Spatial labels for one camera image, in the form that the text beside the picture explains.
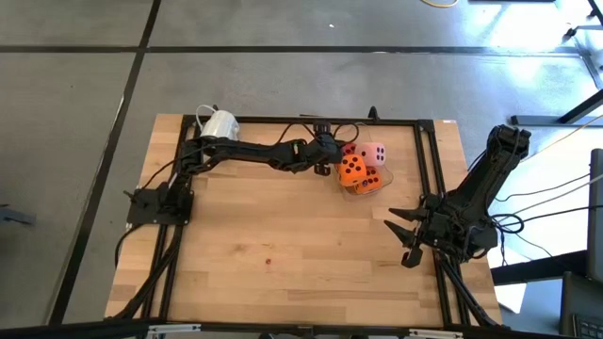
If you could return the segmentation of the white mug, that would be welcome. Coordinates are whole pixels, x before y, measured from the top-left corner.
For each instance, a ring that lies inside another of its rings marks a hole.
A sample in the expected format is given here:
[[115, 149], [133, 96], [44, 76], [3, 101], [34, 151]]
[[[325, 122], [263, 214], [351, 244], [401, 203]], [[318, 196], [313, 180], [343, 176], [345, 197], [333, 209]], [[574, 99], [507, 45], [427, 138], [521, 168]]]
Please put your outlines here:
[[235, 116], [226, 110], [215, 110], [203, 125], [202, 137], [226, 137], [238, 140], [239, 124]]

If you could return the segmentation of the black desk foot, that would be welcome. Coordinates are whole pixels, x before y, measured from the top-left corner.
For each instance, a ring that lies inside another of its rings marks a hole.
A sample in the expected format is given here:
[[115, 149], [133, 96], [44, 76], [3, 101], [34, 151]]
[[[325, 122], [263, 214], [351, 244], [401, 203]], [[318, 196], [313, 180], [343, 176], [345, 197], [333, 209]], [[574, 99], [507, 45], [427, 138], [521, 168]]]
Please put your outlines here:
[[561, 116], [542, 115], [513, 115], [510, 123], [517, 126], [539, 126], [539, 127], [603, 127], [603, 118], [595, 120], [587, 116], [603, 106], [603, 89], [584, 100]]

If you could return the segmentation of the grey stand leg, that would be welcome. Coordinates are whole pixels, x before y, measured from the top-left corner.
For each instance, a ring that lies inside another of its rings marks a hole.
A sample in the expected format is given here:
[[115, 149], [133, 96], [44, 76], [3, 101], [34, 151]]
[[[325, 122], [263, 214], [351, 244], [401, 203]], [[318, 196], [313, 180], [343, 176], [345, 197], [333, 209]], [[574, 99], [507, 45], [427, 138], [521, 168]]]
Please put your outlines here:
[[597, 89], [603, 89], [603, 0], [584, 0], [590, 8], [579, 24], [570, 24], [564, 34], [575, 43]]

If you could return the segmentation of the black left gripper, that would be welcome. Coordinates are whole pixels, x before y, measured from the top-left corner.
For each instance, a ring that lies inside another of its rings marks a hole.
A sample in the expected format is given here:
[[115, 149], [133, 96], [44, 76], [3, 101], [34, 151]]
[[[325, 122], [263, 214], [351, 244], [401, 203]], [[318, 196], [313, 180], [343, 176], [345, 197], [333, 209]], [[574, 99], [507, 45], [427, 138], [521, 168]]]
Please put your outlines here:
[[294, 165], [294, 172], [312, 170], [317, 175], [330, 175], [330, 166], [338, 165], [343, 159], [340, 151], [345, 144], [334, 138], [327, 121], [316, 121], [313, 133], [314, 139], [298, 148], [299, 162]]

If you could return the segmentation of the clear plastic container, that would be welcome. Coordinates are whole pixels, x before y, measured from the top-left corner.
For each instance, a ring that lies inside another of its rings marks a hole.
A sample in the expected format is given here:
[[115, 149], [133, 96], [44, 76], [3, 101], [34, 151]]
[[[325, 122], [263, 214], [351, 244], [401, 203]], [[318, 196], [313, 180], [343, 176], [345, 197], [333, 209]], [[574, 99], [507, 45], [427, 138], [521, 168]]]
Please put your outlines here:
[[[334, 137], [340, 143], [344, 143], [344, 144], [349, 143], [349, 142], [354, 142], [357, 145], [361, 144], [361, 143], [366, 143], [366, 142], [382, 143], [371, 135], [370, 128], [368, 125], [360, 123], [360, 122], [343, 123], [343, 124], [337, 125], [334, 129]], [[373, 167], [379, 171], [379, 173], [381, 174], [381, 176], [383, 178], [382, 188], [377, 191], [373, 191], [371, 193], [367, 193], [367, 194], [363, 194], [363, 195], [356, 194], [353, 190], [354, 186], [342, 186], [341, 184], [339, 184], [338, 180], [337, 180], [337, 171], [336, 171], [337, 165], [332, 165], [332, 170], [334, 171], [334, 180], [337, 183], [340, 190], [342, 191], [343, 196], [345, 197], [346, 200], [359, 201], [361, 199], [364, 199], [365, 197], [369, 197], [369, 196], [378, 194], [380, 191], [384, 190], [387, 186], [392, 184], [392, 182], [394, 181], [394, 174], [387, 167], [387, 149], [386, 149], [386, 147], [385, 147], [385, 152], [386, 152], [385, 164], [380, 167]]]

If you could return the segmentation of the silver crossbar bracket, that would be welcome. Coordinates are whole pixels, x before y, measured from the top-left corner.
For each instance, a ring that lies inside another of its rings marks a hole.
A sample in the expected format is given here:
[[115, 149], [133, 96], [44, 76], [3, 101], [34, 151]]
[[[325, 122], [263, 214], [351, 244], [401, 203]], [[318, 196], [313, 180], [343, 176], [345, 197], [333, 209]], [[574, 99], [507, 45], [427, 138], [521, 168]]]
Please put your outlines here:
[[408, 337], [420, 339], [464, 339], [464, 334], [457, 331], [409, 329]]
[[160, 336], [164, 334], [170, 333], [186, 333], [186, 332], [195, 332], [201, 331], [201, 324], [161, 324], [161, 325], [151, 325], [148, 328], [148, 335]]

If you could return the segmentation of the grey monitor edge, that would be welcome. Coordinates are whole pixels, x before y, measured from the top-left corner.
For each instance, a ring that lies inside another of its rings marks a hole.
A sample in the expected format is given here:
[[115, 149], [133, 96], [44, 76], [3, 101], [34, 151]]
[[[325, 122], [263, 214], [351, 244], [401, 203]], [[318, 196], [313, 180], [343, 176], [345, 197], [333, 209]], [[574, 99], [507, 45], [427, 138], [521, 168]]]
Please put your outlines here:
[[591, 151], [590, 167], [587, 270], [591, 279], [603, 283], [603, 149]]

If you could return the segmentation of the black desk bar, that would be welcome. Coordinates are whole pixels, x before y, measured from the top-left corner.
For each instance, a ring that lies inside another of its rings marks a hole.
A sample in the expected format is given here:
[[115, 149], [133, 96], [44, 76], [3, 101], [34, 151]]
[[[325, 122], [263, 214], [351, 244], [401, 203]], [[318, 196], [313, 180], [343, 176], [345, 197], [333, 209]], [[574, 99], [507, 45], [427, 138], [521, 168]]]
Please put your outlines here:
[[560, 278], [565, 272], [587, 273], [588, 251], [579, 250], [525, 263], [491, 269], [495, 286], [530, 283]]

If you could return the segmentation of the black aluminium table frame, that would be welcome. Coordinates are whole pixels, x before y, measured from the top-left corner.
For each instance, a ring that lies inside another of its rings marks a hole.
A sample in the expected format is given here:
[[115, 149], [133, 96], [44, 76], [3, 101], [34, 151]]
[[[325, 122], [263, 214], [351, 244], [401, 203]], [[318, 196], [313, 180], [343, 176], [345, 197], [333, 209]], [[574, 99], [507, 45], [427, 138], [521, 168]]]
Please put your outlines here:
[[[225, 161], [192, 180], [175, 267], [145, 314], [172, 323], [440, 328], [473, 322], [432, 256], [408, 269], [384, 221], [457, 185], [465, 164], [451, 121], [363, 123], [385, 144], [394, 181], [348, 201], [333, 176]], [[265, 260], [271, 258], [270, 265]]]

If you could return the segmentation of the black keyboard box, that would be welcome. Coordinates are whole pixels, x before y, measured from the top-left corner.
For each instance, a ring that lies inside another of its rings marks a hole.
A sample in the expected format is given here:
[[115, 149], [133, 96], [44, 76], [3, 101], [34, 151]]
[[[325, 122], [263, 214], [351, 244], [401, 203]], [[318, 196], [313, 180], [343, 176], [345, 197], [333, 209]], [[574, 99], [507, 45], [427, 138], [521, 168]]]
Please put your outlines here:
[[560, 334], [603, 339], [603, 283], [563, 274]]

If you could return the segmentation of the grey floor object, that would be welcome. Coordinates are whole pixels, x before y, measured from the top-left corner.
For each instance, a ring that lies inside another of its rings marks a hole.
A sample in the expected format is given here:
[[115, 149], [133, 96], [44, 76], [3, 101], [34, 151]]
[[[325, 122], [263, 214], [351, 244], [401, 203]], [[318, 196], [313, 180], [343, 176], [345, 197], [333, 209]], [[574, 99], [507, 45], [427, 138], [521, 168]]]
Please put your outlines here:
[[33, 226], [37, 221], [35, 215], [26, 214], [13, 210], [7, 204], [0, 204], [0, 222], [17, 222], [23, 225]]

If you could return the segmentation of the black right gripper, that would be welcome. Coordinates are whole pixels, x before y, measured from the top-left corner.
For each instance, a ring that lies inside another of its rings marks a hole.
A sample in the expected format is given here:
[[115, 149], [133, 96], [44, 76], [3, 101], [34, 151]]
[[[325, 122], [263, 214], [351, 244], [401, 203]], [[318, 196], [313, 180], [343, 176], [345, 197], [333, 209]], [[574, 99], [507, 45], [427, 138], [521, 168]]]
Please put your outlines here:
[[428, 195], [416, 209], [388, 209], [397, 217], [419, 223], [413, 231], [409, 231], [392, 221], [384, 221], [385, 226], [409, 249], [402, 256], [403, 266], [412, 268], [420, 264], [423, 255], [421, 245], [433, 249], [443, 248], [449, 232], [449, 216], [442, 211], [442, 202], [442, 196]]

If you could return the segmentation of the large orange foam die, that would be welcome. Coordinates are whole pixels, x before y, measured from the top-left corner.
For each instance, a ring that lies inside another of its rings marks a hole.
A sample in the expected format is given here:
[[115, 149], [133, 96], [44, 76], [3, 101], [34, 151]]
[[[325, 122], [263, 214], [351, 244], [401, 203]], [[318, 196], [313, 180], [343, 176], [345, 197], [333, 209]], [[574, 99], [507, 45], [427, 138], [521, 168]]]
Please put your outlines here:
[[355, 186], [367, 178], [364, 158], [358, 154], [346, 154], [336, 166], [337, 180], [342, 186]]
[[[362, 185], [364, 179], [367, 179], [366, 186]], [[383, 178], [376, 168], [367, 167], [367, 174], [364, 179], [353, 187], [356, 194], [363, 195], [371, 193], [381, 189], [383, 186]]]

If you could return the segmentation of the large pink foam die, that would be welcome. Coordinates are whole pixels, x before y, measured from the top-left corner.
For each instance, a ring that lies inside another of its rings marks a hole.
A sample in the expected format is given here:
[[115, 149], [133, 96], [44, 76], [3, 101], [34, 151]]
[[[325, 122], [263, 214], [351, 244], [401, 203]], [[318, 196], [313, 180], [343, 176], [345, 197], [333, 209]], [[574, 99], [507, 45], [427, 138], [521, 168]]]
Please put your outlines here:
[[386, 152], [382, 143], [366, 142], [358, 144], [355, 153], [363, 158], [368, 167], [380, 167], [385, 164]]

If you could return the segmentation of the black rig crossbar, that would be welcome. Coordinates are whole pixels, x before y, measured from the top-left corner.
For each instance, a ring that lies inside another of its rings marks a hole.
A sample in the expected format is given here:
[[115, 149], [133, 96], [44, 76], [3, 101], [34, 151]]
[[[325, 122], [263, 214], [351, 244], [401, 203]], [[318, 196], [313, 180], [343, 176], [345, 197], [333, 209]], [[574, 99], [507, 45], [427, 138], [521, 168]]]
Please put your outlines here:
[[[161, 324], [201, 324], [202, 330], [195, 332], [258, 332], [295, 335], [300, 325], [267, 325], [238, 323], [167, 323], [158, 319], [108, 319], [98, 322], [55, 324], [36, 327], [0, 330], [0, 339], [124, 339], [148, 335], [151, 325]], [[395, 336], [408, 337], [409, 329], [433, 329], [457, 331], [464, 334], [464, 339], [578, 339], [560, 334], [543, 334], [536, 332], [513, 331], [505, 327], [478, 327], [468, 325], [446, 325], [440, 328], [425, 327], [375, 327], [375, 326], [327, 326], [315, 327], [318, 335], [358, 335], [358, 336]]]

